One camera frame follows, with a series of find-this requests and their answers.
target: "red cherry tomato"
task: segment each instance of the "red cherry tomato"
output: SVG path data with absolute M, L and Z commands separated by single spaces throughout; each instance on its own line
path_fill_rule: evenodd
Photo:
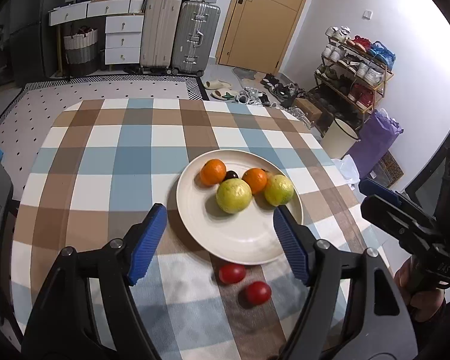
M 245 277 L 245 267 L 240 264 L 226 264 L 218 271 L 218 277 L 224 284 L 234 284 L 242 281 Z
M 258 306 L 272 297 L 272 289 L 263 281 L 254 281 L 245 288 L 245 295 L 250 304 Z

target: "purple bag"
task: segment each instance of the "purple bag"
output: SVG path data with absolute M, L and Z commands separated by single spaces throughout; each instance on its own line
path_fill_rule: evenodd
M 347 152 L 355 161 L 361 179 L 367 177 L 402 132 L 403 128 L 385 110 L 373 111 L 358 133 L 360 140 Z

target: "drawer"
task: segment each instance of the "drawer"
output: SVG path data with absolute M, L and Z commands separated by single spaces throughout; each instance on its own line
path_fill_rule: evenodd
M 110 16 L 106 18 L 105 32 L 142 32 L 143 15 Z
M 128 13 L 130 0 L 92 1 L 88 4 L 87 17 Z
M 78 3 L 50 11 L 49 25 L 55 26 L 67 21 L 85 19 L 87 17 L 87 5 L 88 2 Z
M 138 13 L 142 11 L 144 0 L 130 0 L 130 8 L 128 9 L 128 13 Z
M 142 43 L 141 32 L 125 32 L 106 34 L 105 48 L 113 49 L 117 47 L 140 47 Z
M 105 64 L 138 64 L 140 62 L 139 47 L 119 47 L 105 49 Z

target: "plaid tablecloth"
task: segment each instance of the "plaid tablecloth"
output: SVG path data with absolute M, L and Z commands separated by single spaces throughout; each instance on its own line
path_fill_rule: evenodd
M 361 252 L 369 223 L 353 192 L 310 131 L 276 109 L 180 99 L 84 100 L 56 119 L 28 178 L 12 248 L 12 294 L 26 326 L 58 252 L 98 249 L 141 222 L 153 203 L 168 226 L 132 294 L 163 359 L 266 359 L 290 334 L 308 290 L 284 257 L 250 267 L 241 283 L 217 284 L 223 263 L 188 234 L 176 184 L 189 161 L 216 149 L 250 151 L 293 181 L 317 238 Z M 238 294 L 267 281 L 272 299 L 245 309 Z M 113 346 L 98 283 L 91 282 L 105 345 Z M 339 295 L 335 320 L 343 316 Z

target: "white plastic bag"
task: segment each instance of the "white plastic bag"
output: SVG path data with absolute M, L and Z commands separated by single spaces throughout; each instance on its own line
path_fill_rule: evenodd
M 352 156 L 350 154 L 347 154 L 345 157 L 343 157 L 342 160 L 333 158 L 332 161 L 342 174 L 346 183 L 352 186 L 352 190 L 355 189 L 353 187 L 353 184 L 356 184 L 360 181 L 360 175 Z

